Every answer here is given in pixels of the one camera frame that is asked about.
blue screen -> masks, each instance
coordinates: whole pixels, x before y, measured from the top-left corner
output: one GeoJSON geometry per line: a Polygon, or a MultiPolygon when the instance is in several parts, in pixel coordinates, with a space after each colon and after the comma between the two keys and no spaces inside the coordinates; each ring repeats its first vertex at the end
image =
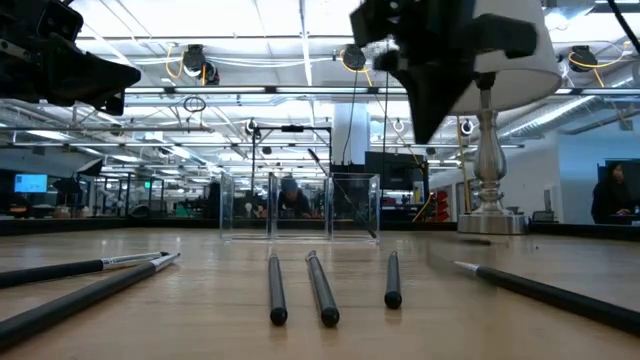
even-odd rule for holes
{"type": "Polygon", "coordinates": [[[46,193],[47,175],[18,174],[14,191],[17,193],[46,193]]]}

table lamp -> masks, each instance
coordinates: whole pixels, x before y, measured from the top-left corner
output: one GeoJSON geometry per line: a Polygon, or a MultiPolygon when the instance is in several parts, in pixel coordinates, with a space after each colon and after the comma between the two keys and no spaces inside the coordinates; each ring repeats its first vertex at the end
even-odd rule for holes
{"type": "Polygon", "coordinates": [[[532,56],[508,59],[504,52],[479,55],[472,83],[452,110],[453,115],[476,115],[480,143],[474,174],[480,181],[480,207],[458,218],[458,231],[480,234],[524,234],[526,218],[502,207],[500,180],[507,173],[505,155],[498,143],[498,111],[521,107],[553,94],[561,85],[553,46],[537,0],[477,0],[474,16],[502,15],[535,24],[537,48],[532,56]]]}

silver pen tip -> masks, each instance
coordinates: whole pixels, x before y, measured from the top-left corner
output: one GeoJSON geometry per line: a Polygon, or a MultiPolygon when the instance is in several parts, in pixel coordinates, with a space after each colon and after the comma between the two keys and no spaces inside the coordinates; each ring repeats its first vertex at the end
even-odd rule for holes
{"type": "Polygon", "coordinates": [[[466,262],[462,262],[462,261],[454,261],[454,264],[461,266],[467,270],[471,270],[473,272],[475,272],[476,270],[478,270],[478,268],[480,267],[480,265],[476,265],[476,264],[471,264],[471,263],[466,263],[466,262]]]}

silver lamp base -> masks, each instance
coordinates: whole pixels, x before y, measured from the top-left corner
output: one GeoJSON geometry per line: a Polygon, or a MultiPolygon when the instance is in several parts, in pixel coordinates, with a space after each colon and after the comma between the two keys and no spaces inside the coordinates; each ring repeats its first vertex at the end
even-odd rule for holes
{"type": "Polygon", "coordinates": [[[527,218],[523,215],[460,215],[458,217],[458,232],[466,234],[524,235],[527,233],[527,218]]]}

lamp stand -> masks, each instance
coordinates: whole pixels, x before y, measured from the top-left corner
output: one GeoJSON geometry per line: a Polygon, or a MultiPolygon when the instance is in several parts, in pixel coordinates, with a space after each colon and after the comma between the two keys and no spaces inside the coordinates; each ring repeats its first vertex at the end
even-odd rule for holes
{"type": "Polygon", "coordinates": [[[473,163],[473,172],[480,180],[480,207],[458,219],[458,232],[474,234],[517,235],[527,231],[526,218],[515,215],[502,207],[500,179],[507,174],[507,161],[498,142],[496,118],[498,113],[491,108],[491,86],[495,74],[483,74],[477,81],[480,88],[481,110],[480,144],[473,163]]]}

